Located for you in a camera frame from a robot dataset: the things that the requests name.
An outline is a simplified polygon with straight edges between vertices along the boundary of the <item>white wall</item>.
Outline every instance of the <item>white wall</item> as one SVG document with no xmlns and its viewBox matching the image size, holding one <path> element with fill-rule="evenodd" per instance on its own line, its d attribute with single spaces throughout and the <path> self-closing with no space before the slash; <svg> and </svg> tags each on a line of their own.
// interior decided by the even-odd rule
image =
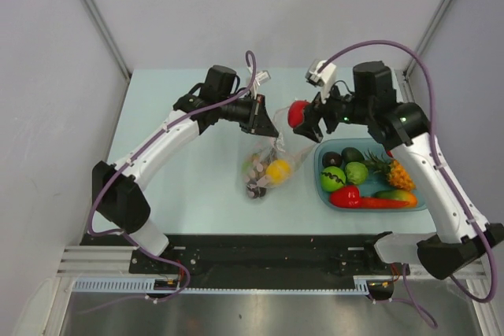
<svg viewBox="0 0 504 336">
<path fill-rule="evenodd" d="M 126 83 L 80 0 L 0 0 L 0 334 L 75 242 Z"/>
<path fill-rule="evenodd" d="M 438 136 L 450 166 L 491 222 L 504 222 L 504 0 L 456 0 L 425 54 L 435 84 Z M 413 94 L 427 109 L 420 70 Z M 497 248 L 504 272 L 504 246 Z M 504 281 L 499 299 L 504 304 Z"/>
<path fill-rule="evenodd" d="M 266 67 L 307 67 L 365 39 L 416 46 L 440 0 L 95 0 L 129 68 L 241 67 L 252 49 Z M 359 50 L 339 63 L 408 57 Z"/>
</svg>

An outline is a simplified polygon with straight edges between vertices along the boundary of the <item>cable tie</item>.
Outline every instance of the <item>cable tie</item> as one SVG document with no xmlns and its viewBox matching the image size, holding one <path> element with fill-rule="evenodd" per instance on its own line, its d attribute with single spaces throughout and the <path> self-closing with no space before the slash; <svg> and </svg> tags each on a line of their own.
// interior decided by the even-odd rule
<svg viewBox="0 0 504 336">
<path fill-rule="evenodd" d="M 442 162 L 441 164 L 439 165 L 435 165 L 434 166 L 434 169 L 436 169 L 437 171 L 440 170 L 441 168 L 445 168 L 447 166 L 447 163 L 444 161 Z"/>
</svg>

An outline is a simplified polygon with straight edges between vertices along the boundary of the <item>blue tray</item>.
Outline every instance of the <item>blue tray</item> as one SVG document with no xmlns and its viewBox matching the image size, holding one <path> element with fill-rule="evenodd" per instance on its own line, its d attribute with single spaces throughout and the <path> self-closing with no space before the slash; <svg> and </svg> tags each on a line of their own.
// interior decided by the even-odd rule
<svg viewBox="0 0 504 336">
<path fill-rule="evenodd" d="M 384 148 L 376 143 L 372 138 L 349 138 L 349 139 L 331 139 L 321 143 L 317 150 L 315 151 L 315 186 L 317 188 L 318 195 L 322 199 L 322 201 L 329 206 L 331 209 L 344 211 L 344 212 L 411 212 L 417 210 L 424 210 L 427 208 L 425 205 L 425 200 L 420 194 L 418 190 L 412 190 L 412 192 L 417 196 L 418 204 L 415 208 L 407 208 L 407 209 L 345 209 L 334 206 L 331 202 L 329 202 L 330 193 L 322 190 L 321 187 L 321 172 L 324 169 L 322 165 L 322 157 L 325 153 L 329 151 L 333 151 L 336 153 L 341 153 L 345 147 L 355 147 L 357 150 L 362 153 L 374 153 L 378 157 L 384 157 L 389 159 L 386 155 Z M 372 197 L 376 192 L 380 190 L 393 190 L 394 187 L 390 186 L 387 183 L 387 180 L 384 178 L 384 175 L 380 173 L 369 172 L 369 176 L 367 180 L 358 186 L 359 191 L 361 192 L 362 197 Z"/>
</svg>

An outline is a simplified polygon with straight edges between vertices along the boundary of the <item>table surface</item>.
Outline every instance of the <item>table surface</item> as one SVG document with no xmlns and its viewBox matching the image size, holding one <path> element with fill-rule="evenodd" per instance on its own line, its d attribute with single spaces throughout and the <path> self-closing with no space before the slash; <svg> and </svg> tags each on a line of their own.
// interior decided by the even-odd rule
<svg viewBox="0 0 504 336">
<path fill-rule="evenodd" d="M 124 101 L 108 162 L 136 148 L 156 130 L 172 104 L 205 79 L 207 69 L 135 70 Z M 272 116 L 296 98 L 311 100 L 316 90 L 304 80 L 306 68 L 270 68 L 272 80 L 260 92 Z M 248 75 L 238 70 L 242 85 Z M 338 68 L 338 79 L 353 89 L 352 69 Z M 402 95 L 398 90 L 398 99 Z M 239 167 L 258 137 L 246 135 L 238 124 L 225 120 L 186 145 L 156 174 L 145 195 L 150 217 L 166 234 L 377 234 L 435 231 L 428 210 L 418 212 L 338 212 L 318 197 L 313 153 L 294 177 L 251 200 L 244 190 Z M 338 126 L 329 138 L 369 138 L 366 127 Z M 112 228 L 100 214 L 98 231 Z"/>
</svg>

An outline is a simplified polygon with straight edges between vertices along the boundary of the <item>plastic bag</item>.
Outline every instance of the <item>plastic bag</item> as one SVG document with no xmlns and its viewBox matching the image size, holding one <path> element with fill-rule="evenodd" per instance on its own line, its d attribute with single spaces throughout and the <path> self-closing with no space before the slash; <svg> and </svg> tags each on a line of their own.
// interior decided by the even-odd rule
<svg viewBox="0 0 504 336">
<path fill-rule="evenodd" d="M 278 138 L 259 137 L 242 164 L 246 193 L 264 197 L 268 190 L 287 182 L 301 167 L 316 143 L 295 135 L 287 123 L 289 107 L 276 111 L 272 122 Z"/>
</svg>

